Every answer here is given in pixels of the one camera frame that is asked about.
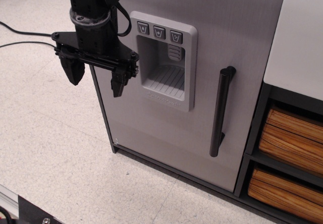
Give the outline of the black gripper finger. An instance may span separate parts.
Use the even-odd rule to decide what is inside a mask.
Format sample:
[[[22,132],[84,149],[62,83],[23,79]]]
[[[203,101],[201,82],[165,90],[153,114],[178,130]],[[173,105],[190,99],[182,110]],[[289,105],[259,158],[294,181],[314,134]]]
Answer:
[[[64,55],[60,55],[59,57],[69,81],[73,85],[78,85],[84,76],[85,64],[80,62],[78,59],[67,58]]]
[[[112,72],[111,88],[114,97],[121,97],[124,87],[128,83],[128,74],[125,69],[116,69]]]

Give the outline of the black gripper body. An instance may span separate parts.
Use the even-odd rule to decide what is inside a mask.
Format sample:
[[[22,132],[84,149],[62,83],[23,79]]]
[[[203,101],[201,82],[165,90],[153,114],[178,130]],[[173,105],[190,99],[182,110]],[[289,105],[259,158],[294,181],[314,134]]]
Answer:
[[[128,78],[137,76],[139,54],[123,45],[110,25],[94,30],[76,27],[75,32],[54,32],[51,38],[56,42],[58,56],[112,72],[125,69]]]

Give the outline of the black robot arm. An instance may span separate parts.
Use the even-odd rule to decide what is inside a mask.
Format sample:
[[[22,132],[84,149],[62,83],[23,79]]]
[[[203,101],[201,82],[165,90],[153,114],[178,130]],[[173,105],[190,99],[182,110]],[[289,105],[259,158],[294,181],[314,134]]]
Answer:
[[[118,15],[130,16],[119,3],[120,0],[70,0],[70,19],[74,32],[54,32],[55,52],[69,81],[73,85],[83,78],[85,65],[89,64],[111,71],[111,88],[114,97],[122,95],[128,80],[138,73],[139,54],[121,43],[118,32]]]

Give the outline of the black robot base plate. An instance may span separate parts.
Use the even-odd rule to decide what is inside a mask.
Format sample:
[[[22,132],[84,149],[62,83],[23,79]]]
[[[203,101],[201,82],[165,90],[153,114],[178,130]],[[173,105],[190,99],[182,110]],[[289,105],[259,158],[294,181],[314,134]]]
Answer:
[[[18,196],[19,205],[19,219],[26,221],[27,223],[49,223],[49,224],[62,224],[60,220],[41,208],[37,207],[33,203],[29,202],[25,198]]]

